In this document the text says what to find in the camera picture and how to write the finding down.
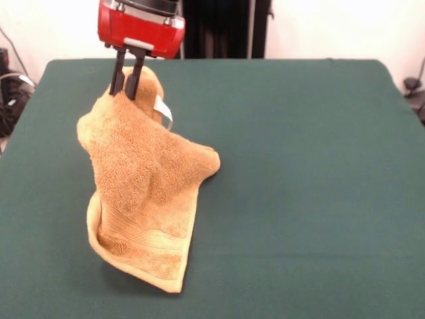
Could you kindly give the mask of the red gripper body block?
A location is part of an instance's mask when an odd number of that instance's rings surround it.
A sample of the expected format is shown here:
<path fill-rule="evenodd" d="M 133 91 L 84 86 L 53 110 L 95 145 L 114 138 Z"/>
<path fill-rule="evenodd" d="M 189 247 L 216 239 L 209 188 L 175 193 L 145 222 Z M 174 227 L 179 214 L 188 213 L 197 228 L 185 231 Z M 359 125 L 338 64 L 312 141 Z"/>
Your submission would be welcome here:
<path fill-rule="evenodd" d="M 185 36 L 178 1 L 100 1 L 98 37 L 107 47 L 135 47 L 174 58 Z"/>

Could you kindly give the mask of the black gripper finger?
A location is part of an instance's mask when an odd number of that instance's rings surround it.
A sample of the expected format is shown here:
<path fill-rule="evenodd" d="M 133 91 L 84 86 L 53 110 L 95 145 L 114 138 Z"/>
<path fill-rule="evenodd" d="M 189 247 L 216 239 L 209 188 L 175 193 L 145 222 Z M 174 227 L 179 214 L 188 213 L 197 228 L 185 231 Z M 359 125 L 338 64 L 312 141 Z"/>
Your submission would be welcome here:
<path fill-rule="evenodd" d="M 124 60 L 125 60 L 126 50 L 118 49 L 116 55 L 116 61 L 114 66 L 114 71 L 112 74 L 112 80 L 110 84 L 109 94 L 115 96 L 122 91 L 124 86 L 125 76 L 123 74 Z"/>
<path fill-rule="evenodd" d="M 145 57 L 137 57 L 135 60 L 135 64 L 133 66 L 133 70 L 131 74 L 127 78 L 126 82 L 126 96 L 130 100 L 135 100 L 137 94 L 137 88 L 139 86 L 139 79 L 141 76 L 141 71 L 144 66 Z"/>

